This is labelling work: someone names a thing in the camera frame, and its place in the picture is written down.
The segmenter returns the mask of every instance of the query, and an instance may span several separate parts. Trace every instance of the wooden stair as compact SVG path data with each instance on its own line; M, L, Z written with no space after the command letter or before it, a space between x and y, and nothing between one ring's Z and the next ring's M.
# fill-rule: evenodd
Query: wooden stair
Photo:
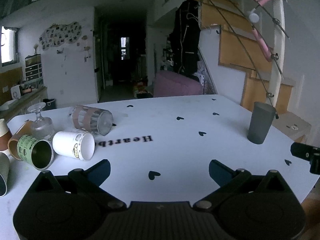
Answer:
M236 8L228 0L212 0L219 8L224 17L228 20L233 28L241 29L246 33L251 34L251 23L242 15L235 13ZM255 101L265 102L266 92L262 82L259 79L255 68L253 67L246 52L239 43L237 37L229 29L227 22L223 19L217 9L210 3L209 0L201 0L201 28L208 28L212 25L221 25L220 34L220 49L219 49L219 65L234 68L246 72L246 78L243 88L241 106L253 110ZM252 60L258 70L264 73L271 73L272 64L268 62L257 41L240 35L240 40L249 52ZM269 86L269 81L264 80L266 87ZM291 95L292 85L281 84L276 109L278 114L287 112L289 99Z

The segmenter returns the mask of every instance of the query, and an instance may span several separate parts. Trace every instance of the yellow logo on cup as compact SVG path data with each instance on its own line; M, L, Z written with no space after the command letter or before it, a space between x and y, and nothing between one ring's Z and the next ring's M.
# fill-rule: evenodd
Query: yellow logo on cup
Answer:
M78 152L78 144L77 143L73 147L73 154L75 155L76 158L79 159L79 152Z

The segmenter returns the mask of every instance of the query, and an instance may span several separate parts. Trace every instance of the wall decoration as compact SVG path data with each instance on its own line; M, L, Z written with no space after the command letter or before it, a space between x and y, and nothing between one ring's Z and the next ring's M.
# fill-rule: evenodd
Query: wall decoration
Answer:
M64 43L75 43L80 36L81 25L78 22L53 24L41 34L39 43L42 50L48 50L49 47L59 47Z

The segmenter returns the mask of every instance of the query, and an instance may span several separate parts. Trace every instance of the ceiling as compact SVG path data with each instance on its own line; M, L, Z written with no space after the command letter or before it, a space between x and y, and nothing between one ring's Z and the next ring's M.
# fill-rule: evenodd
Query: ceiling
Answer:
M54 13L93 6L108 22L143 22L153 0L39 0L1 20L2 26L22 27Z

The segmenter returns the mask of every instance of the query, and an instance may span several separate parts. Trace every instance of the window frame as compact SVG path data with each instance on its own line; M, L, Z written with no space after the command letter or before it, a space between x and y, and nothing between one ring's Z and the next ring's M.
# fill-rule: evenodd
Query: window frame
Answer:
M19 30L16 30L16 31L12 30L12 31L13 31L13 38L14 38L13 60L1 63L3 67L18 63L17 53L18 53L18 31Z

